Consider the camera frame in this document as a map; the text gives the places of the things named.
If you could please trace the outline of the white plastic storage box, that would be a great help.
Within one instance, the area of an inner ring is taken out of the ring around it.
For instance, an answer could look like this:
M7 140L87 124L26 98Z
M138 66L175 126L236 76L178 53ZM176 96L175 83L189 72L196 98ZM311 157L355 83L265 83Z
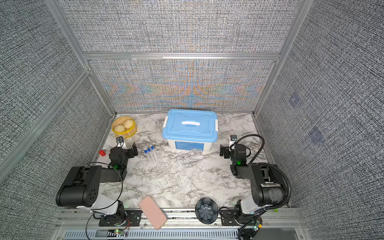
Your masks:
M163 138L175 150L207 153L218 140L217 115L188 117L177 114L166 117Z

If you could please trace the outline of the blue plastic box lid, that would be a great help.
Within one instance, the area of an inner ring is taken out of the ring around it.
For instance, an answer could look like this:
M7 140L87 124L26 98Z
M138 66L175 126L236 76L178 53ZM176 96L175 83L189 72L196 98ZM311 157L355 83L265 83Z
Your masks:
M218 139L218 116L211 111L169 110L162 136L174 141L214 143Z

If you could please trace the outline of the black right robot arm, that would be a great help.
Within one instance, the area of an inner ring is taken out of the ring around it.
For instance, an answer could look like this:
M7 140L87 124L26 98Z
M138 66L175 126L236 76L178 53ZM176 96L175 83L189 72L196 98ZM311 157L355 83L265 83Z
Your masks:
M241 141L257 137L261 140L261 146L250 161L247 160L252 151ZM265 146L265 139L258 134L249 134L238 138L230 136L229 146L220 146L220 156L230 159L232 175L237 179L249 180L251 184L251 195L239 200L234 209L235 220L241 224L250 224L266 213L268 210L276 210L290 201L292 187L286 174L277 165L269 163L257 163L259 156Z

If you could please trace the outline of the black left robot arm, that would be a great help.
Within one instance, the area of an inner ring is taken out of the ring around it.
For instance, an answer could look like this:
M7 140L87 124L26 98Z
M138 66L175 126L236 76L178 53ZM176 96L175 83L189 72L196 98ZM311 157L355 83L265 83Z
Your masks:
M123 145L118 144L110 151L109 164L94 162L93 166L89 163L88 167L72 167L58 190L56 204L98 214L95 219L99 220L100 227L138 227L142 211L125 210L120 200L122 192L113 200L99 191L101 183L121 183L122 190L128 160L138 154L135 143L129 149L123 149Z

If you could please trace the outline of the yellow wooden steamer basket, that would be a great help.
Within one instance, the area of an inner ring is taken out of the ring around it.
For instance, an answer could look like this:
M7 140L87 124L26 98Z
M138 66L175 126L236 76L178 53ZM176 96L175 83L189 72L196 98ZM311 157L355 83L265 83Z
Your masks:
M125 116L117 118L112 123L111 129L116 137L127 139L137 132L138 126L133 118Z

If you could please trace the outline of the left steamed bun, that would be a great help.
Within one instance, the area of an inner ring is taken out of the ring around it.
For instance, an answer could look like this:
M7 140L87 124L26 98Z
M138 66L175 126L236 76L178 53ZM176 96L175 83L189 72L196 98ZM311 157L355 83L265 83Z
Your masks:
M117 133L122 133L122 132L126 131L126 128L125 128L124 125L116 125L114 127L114 131L117 132Z

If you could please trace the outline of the steamed bun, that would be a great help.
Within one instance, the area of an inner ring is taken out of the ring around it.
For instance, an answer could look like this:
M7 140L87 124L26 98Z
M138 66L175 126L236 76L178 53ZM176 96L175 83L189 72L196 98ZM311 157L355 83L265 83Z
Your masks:
M124 126L126 129L130 129L134 126L134 123L135 123L134 120L129 119L124 122Z
M117 133L122 133L122 132L126 131L126 128L125 128L124 125L116 125L114 127L114 131L117 132Z

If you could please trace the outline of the right steamed bun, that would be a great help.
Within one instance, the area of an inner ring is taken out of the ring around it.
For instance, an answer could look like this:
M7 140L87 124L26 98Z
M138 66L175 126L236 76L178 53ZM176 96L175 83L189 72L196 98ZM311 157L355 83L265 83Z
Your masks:
M134 123L135 123L134 120L129 119L124 122L124 126L126 129L130 129L134 126Z

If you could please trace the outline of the red cylinder block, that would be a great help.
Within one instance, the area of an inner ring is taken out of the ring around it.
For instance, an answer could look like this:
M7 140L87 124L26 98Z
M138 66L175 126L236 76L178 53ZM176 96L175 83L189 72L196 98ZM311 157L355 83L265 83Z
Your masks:
M100 154L102 157L104 157L104 156L106 155L106 152L105 152L104 150L100 150L100 151L99 151L99 154Z

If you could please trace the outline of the blue label sticker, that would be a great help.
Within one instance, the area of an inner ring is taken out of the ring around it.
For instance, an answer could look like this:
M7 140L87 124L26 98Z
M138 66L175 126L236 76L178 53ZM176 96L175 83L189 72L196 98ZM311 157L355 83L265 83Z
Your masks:
M193 142L178 142L175 141L175 147L177 150L187 150L187 151L200 151L204 150L204 143L193 143Z

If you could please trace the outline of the black round pleated dish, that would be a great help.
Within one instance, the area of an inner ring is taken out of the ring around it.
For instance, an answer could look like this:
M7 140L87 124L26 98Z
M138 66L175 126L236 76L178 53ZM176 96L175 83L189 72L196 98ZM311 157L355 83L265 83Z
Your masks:
M200 199L195 206L195 214L198 220L206 225L214 223L219 216L219 208L210 198Z

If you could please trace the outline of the pink phone case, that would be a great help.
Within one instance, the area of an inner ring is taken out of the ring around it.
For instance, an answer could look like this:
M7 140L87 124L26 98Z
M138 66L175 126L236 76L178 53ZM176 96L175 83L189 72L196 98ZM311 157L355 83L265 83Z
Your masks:
M151 196L144 197L139 202L139 208L146 215L155 230L160 230L167 222L168 218L158 207Z

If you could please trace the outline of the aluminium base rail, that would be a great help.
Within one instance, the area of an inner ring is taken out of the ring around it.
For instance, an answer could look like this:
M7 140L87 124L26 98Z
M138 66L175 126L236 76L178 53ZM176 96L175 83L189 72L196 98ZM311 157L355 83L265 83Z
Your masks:
M241 224L234 218L218 218L205 225L193 208L163 209L167 222L155 230L145 214L130 227L101 227L85 210L63 210L51 235L52 240L236 240ZM282 208L262 215L262 225L249 224L242 232L253 240L309 240L309 229L297 208Z

